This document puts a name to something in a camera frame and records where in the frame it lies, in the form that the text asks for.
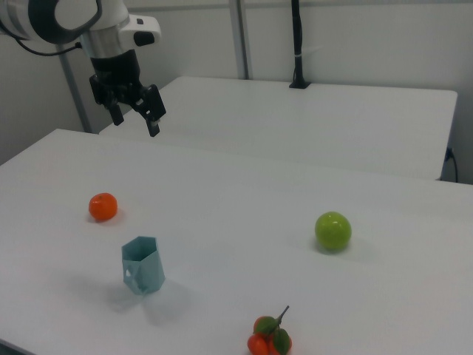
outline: wall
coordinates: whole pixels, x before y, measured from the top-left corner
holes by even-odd
[[[130,12],[153,16],[163,37],[158,45],[137,50],[143,85],[162,88],[178,76],[240,78],[234,31],[226,0],[128,0]],[[94,73],[82,53],[70,53],[72,75],[93,132],[112,123],[109,113],[93,98],[89,77]],[[129,108],[123,106],[123,113]]]
[[[457,157],[460,182],[473,183],[473,4],[317,6],[317,1],[304,2],[301,17],[307,80],[458,92],[450,145]],[[253,79],[292,81],[288,4],[268,0],[245,3],[248,66]],[[446,179],[453,178],[449,163]]]
[[[55,52],[51,45],[28,43]],[[82,130],[58,58],[44,58],[0,34],[0,164],[56,128]]]

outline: light blue cup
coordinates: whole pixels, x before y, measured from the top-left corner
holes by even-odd
[[[150,294],[164,283],[156,238],[137,237],[121,247],[123,282],[134,294]]]

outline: green apple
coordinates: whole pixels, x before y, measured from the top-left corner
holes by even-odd
[[[352,227],[348,219],[338,212],[327,212],[316,222],[316,237],[326,249],[345,248],[352,236]]]

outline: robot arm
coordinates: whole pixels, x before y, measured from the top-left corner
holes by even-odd
[[[32,39],[66,44],[79,38],[90,57],[95,75],[90,84],[97,104],[103,104],[115,125],[123,122],[118,103],[131,106],[146,120],[149,134],[160,130],[166,113],[156,85],[140,83],[135,49],[157,43],[157,20],[130,15],[123,0],[96,0],[97,12],[75,29],[62,27],[56,18],[60,0],[0,0],[0,30],[18,40]]]

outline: cable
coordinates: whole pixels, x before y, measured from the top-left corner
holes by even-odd
[[[457,159],[455,159],[455,155],[453,154],[453,151],[450,152],[450,155],[452,156],[453,159],[453,165],[455,167],[455,182],[458,182],[458,168],[457,168]]]
[[[42,53],[42,52],[36,52],[35,50],[32,50],[31,48],[25,46],[21,40],[15,38],[16,43],[18,43],[23,49],[27,50],[28,52],[35,54],[35,55],[40,55],[41,57],[53,57],[55,55],[62,55],[65,53],[70,52],[71,50],[77,50],[79,48],[82,48],[82,44],[80,42],[76,42],[74,47],[67,48],[66,50],[62,50],[60,52],[55,52],[55,53]]]
[[[446,163],[447,161],[450,160],[450,158],[453,160],[453,166],[455,167],[455,182],[457,183],[458,182],[457,159],[455,159],[455,155],[453,154],[453,149],[447,148],[446,153],[445,153],[445,160],[443,162]]]

